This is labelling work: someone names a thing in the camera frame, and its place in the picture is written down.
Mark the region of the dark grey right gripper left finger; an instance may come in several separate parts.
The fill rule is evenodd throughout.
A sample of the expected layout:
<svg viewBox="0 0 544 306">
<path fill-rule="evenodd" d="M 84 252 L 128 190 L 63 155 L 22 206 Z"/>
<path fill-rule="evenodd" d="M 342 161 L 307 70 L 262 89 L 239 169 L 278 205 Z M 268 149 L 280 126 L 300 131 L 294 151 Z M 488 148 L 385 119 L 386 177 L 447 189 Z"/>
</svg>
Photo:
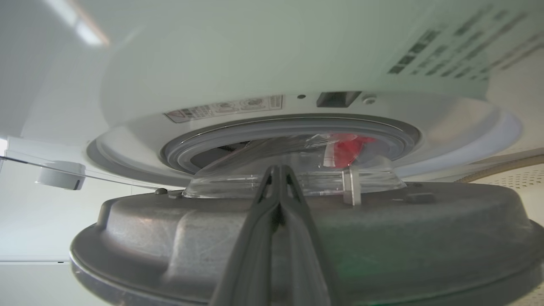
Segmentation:
<svg viewBox="0 0 544 306">
<path fill-rule="evenodd" d="M 268 168 L 252 201 L 212 306 L 268 306 L 271 289 L 272 235 L 278 224 L 280 170 Z"/>
</svg>

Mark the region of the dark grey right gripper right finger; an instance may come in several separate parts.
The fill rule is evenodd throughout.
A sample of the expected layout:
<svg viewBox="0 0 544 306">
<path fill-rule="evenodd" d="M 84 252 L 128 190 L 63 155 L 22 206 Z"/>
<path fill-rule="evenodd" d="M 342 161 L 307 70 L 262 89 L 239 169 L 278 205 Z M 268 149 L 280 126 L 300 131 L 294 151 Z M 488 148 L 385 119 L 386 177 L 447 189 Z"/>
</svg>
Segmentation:
<svg viewBox="0 0 544 306">
<path fill-rule="evenodd" d="M 337 273 L 319 236 L 298 180 L 287 165 L 274 167 L 278 206 L 288 231 L 293 306 L 339 306 Z"/>
</svg>

